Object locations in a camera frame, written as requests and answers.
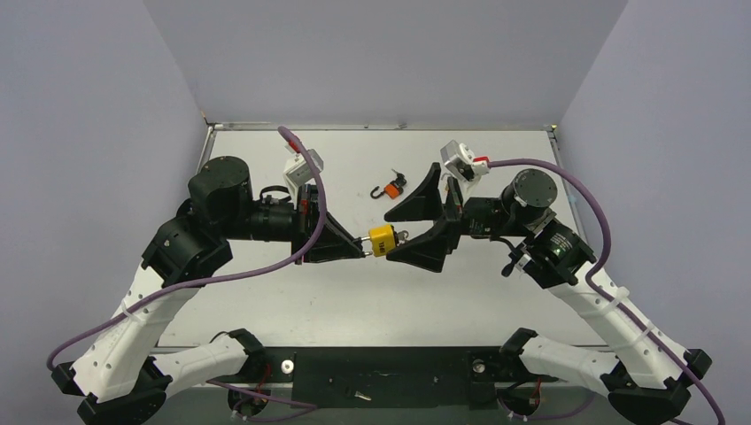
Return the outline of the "yellow padlock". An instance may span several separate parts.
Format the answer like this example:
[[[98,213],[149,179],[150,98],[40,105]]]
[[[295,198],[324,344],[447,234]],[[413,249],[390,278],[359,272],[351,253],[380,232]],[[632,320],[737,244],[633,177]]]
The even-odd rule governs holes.
[[[374,257],[385,256],[399,244],[399,233],[391,224],[371,228],[368,231],[368,240],[371,242]]]

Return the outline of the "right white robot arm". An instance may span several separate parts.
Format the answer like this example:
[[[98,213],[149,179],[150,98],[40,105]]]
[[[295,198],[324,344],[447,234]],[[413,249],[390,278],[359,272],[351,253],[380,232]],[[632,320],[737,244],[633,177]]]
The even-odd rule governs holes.
[[[585,321],[608,350],[563,344],[519,328],[501,345],[501,370],[512,378],[544,375],[585,388],[634,424],[680,423],[692,390],[706,391],[702,380],[711,358],[669,338],[608,276],[608,220],[581,181],[542,160],[519,158],[515,164],[518,174],[497,197],[467,196],[468,187],[496,162],[479,159],[455,167],[446,195],[438,187],[441,168],[433,164],[420,185],[384,216],[389,222],[428,220],[431,227],[386,258],[438,273],[464,236],[503,243],[518,238],[502,274],[528,275]],[[600,253],[554,217],[555,176],[574,186],[594,212],[603,239]]]

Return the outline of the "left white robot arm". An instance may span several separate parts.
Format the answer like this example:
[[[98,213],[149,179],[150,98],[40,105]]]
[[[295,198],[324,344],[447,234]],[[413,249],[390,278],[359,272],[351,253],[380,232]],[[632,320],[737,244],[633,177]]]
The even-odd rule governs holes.
[[[232,258],[234,240],[289,243],[297,263],[361,259],[360,240],[320,208],[314,185],[296,201],[254,198],[249,167],[236,157],[209,160],[188,184],[189,198],[143,253],[141,268],[111,327],[77,360],[54,366],[60,390],[81,397],[87,424],[142,424],[173,395],[223,376],[252,381],[267,372],[263,344],[240,328],[210,343],[156,355],[167,325],[204,282]]]

